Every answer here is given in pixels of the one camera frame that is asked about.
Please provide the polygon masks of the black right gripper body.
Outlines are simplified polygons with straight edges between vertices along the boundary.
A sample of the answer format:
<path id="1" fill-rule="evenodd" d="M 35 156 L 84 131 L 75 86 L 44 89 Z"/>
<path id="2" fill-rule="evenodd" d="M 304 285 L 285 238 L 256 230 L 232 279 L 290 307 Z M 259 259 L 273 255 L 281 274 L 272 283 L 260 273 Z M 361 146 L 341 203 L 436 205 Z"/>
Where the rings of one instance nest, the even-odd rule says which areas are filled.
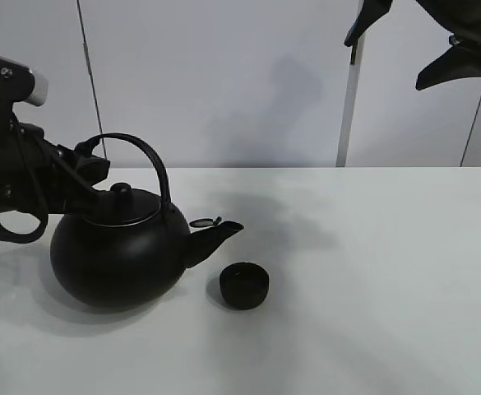
<path id="1" fill-rule="evenodd" d="M 481 54 L 481 1 L 418 1 L 418 5 L 451 33 L 451 45 Z"/>

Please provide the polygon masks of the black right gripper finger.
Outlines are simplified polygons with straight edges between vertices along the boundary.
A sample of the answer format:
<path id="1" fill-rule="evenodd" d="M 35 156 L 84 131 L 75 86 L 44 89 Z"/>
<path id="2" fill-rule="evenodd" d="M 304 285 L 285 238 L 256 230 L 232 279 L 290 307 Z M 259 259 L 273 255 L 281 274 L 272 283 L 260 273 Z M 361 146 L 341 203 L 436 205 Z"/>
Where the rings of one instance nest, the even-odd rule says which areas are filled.
<path id="1" fill-rule="evenodd" d="M 458 44 L 418 74 L 415 88 L 422 91 L 445 82 L 466 78 L 481 78 L 481 52 Z"/>
<path id="2" fill-rule="evenodd" d="M 371 25 L 390 11 L 391 4 L 391 0 L 363 0 L 357 18 L 345 37 L 345 46 L 354 46 Z"/>

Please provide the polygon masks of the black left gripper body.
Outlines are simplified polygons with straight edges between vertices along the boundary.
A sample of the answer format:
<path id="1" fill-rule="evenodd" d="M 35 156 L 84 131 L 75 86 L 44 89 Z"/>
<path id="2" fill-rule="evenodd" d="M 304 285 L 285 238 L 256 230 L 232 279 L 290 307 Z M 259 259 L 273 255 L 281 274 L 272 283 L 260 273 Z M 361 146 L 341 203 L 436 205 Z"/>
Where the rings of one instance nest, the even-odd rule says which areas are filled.
<path id="1" fill-rule="evenodd" d="M 38 211 L 30 171 L 42 189 L 51 214 L 77 213 L 78 197 L 74 180 L 52 156 L 70 168 L 76 164 L 72 149 L 44 140 L 44 131 L 33 124 L 21 123 L 21 137 L 10 131 L 0 140 L 0 213 Z"/>

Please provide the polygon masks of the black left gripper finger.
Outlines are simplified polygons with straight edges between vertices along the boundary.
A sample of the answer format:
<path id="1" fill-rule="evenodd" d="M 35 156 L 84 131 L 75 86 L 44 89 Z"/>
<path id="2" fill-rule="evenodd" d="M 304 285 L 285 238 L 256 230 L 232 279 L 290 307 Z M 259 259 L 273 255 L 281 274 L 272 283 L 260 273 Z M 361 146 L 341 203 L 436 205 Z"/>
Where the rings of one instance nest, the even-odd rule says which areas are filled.
<path id="1" fill-rule="evenodd" d="M 49 146 L 49 210 L 55 214 L 105 213 L 115 201 L 115 193 L 90 186 L 76 171 L 74 150 Z"/>
<path id="2" fill-rule="evenodd" d="M 75 171 L 90 185 L 105 181 L 109 175 L 110 161 L 93 154 L 101 143 L 101 137 L 91 137 L 79 142 L 74 148 L 76 154 Z"/>

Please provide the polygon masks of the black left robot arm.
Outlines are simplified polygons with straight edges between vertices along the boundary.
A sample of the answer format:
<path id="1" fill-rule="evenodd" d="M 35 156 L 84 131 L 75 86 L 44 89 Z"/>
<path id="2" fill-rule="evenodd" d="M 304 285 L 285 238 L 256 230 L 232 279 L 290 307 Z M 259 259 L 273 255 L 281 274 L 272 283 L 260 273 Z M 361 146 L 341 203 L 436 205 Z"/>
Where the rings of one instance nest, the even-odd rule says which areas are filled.
<path id="1" fill-rule="evenodd" d="M 47 93 L 43 76 L 0 57 L 0 212 L 109 213 L 115 194 L 94 188 L 108 178 L 109 161 L 82 147 L 54 145 L 42 128 L 17 120 L 14 104 L 41 106 Z"/>

